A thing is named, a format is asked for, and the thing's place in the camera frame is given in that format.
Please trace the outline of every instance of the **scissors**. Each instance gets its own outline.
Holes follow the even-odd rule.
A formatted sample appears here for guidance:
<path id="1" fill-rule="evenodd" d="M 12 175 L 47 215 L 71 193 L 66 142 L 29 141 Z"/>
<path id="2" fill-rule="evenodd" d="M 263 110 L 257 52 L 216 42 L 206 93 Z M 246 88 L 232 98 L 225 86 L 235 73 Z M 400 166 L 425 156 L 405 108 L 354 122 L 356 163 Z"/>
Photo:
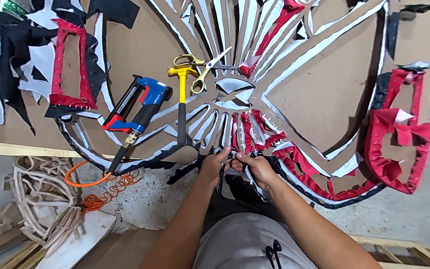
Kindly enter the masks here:
<path id="1" fill-rule="evenodd" d="M 208 74 L 208 71 L 210 71 L 210 69 L 212 68 L 217 68 L 217 69 L 238 69 L 238 67 L 235 66 L 227 66 L 227 65 L 221 65 L 218 64 L 218 61 L 232 48 L 232 46 L 230 46 L 229 48 L 227 48 L 224 52 L 220 53 L 217 57 L 215 57 L 214 59 L 212 59 L 211 61 L 209 61 L 207 63 L 207 61 L 205 60 L 199 60 L 197 58 L 195 58 L 195 56 L 193 56 L 192 54 L 183 54 L 180 56 L 177 56 L 174 60 L 173 60 L 173 66 L 174 67 L 181 67 L 181 66 L 187 66 L 187 65 L 193 65 L 193 66 L 205 66 L 205 70 L 201 72 L 200 76 L 197 77 L 197 79 L 192 83 L 192 92 L 194 94 L 198 94 L 201 93 L 204 89 L 205 89 L 205 77 Z M 183 63 L 178 63 L 177 61 L 183 58 L 187 58 L 188 61 L 183 62 Z M 195 91 L 194 88 L 200 86 L 200 90 L 199 91 Z"/>

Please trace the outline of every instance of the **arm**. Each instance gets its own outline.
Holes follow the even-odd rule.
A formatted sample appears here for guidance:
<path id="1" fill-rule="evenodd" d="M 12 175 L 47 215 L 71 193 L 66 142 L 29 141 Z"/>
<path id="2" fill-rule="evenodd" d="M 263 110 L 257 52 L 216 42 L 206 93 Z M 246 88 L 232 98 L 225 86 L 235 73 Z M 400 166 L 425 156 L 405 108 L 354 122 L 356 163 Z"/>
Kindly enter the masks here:
<path id="1" fill-rule="evenodd" d="M 319 269 L 381 268 L 356 241 L 311 208 L 264 157 L 236 157 L 251 167 L 258 186 L 270 194 L 296 243 Z"/>
<path id="2" fill-rule="evenodd" d="M 145 254 L 140 269 L 189 269 L 197 255 L 205 214 L 223 159 L 230 148 L 206 156 L 200 172 L 167 229 Z"/>

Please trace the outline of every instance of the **black drawstring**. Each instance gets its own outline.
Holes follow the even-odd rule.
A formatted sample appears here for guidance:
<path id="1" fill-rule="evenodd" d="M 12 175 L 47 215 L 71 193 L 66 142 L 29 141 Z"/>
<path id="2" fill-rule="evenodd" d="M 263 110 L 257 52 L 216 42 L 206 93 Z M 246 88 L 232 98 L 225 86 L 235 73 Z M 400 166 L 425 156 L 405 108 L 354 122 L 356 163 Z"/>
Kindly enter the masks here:
<path id="1" fill-rule="evenodd" d="M 276 239 L 273 241 L 273 250 L 275 251 L 275 259 L 276 259 L 276 263 L 278 265 L 278 269 L 281 269 L 281 264 L 279 262 L 278 254 L 277 254 L 277 252 L 281 252 L 281 245 L 279 244 L 278 240 L 276 240 Z"/>
<path id="2" fill-rule="evenodd" d="M 270 246 L 266 246 L 265 251 L 266 251 L 267 258 L 270 259 L 271 268 L 275 269 L 275 264 L 273 263 L 273 259 L 272 259 L 273 254 L 275 254 L 276 264 L 278 266 L 278 269 L 281 269 L 281 264 L 279 262 L 278 253 L 277 253 L 277 252 L 281 252 L 281 245 L 278 242 L 278 240 L 275 239 L 273 241 L 273 248 Z"/>
<path id="3" fill-rule="evenodd" d="M 274 252 L 273 248 L 271 248 L 270 246 L 266 246 L 265 251 L 266 251 L 267 258 L 270 259 L 271 268 L 275 269 L 275 264 L 273 263 L 273 260 L 271 259 L 273 257 L 273 252 Z"/>

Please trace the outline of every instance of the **orange air hose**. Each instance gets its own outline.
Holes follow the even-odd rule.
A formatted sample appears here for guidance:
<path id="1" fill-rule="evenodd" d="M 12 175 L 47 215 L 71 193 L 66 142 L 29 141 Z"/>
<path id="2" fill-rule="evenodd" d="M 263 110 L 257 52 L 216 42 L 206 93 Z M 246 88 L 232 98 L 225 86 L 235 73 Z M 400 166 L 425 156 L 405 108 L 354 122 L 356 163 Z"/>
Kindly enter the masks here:
<path id="1" fill-rule="evenodd" d="M 87 161 L 82 161 L 75 165 L 73 168 L 69 169 L 69 171 L 66 173 L 64 177 L 64 182 L 70 186 L 74 187 L 90 187 L 97 185 L 99 183 L 102 183 L 104 181 L 112 181 L 117 178 L 117 176 L 114 176 L 112 178 L 109 178 L 111 176 L 111 173 L 108 173 L 104 175 L 102 173 L 102 178 L 96 182 L 88 183 L 88 184 L 79 184 L 71 181 L 69 179 L 70 174 L 72 174 L 78 167 L 81 165 L 87 163 Z M 106 203 L 110 202 L 112 199 L 116 198 L 117 195 L 126 189 L 127 186 L 132 186 L 135 183 L 139 182 L 142 178 L 136 178 L 139 176 L 139 171 L 137 170 L 137 175 L 133 176 L 131 172 L 120 176 L 120 179 L 114 183 L 113 186 L 109 187 L 109 190 L 107 192 L 104 192 L 102 194 L 102 197 L 99 198 L 94 194 L 87 195 L 86 198 L 82 201 L 83 207 L 81 210 L 81 214 L 85 214 L 90 211 L 95 211 L 101 209 Z"/>

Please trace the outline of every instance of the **left hand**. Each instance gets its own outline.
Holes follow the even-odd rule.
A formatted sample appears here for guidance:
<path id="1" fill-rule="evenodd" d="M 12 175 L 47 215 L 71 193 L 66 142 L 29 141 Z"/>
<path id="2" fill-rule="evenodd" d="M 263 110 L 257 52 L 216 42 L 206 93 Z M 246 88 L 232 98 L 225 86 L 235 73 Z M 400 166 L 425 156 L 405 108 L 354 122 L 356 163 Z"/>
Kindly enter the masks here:
<path id="1" fill-rule="evenodd" d="M 223 160 L 229 155 L 230 147 L 226 146 L 217 155 L 208 155 L 202 162 L 202 167 L 198 173 L 197 180 L 206 180 L 215 188 L 218 184 L 220 169 L 222 168 Z"/>

